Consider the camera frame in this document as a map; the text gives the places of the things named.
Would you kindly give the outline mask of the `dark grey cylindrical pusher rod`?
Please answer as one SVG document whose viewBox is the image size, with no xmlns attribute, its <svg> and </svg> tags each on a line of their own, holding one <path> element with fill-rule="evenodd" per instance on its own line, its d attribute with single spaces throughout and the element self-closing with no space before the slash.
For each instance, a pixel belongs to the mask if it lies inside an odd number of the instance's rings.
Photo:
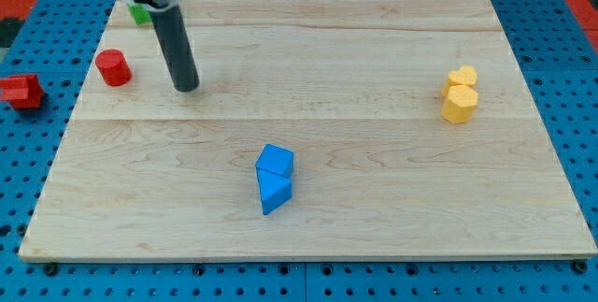
<svg viewBox="0 0 598 302">
<path fill-rule="evenodd" d="M 182 93 L 197 89 L 200 79 L 179 6 L 149 15 L 174 88 Z"/>
</svg>

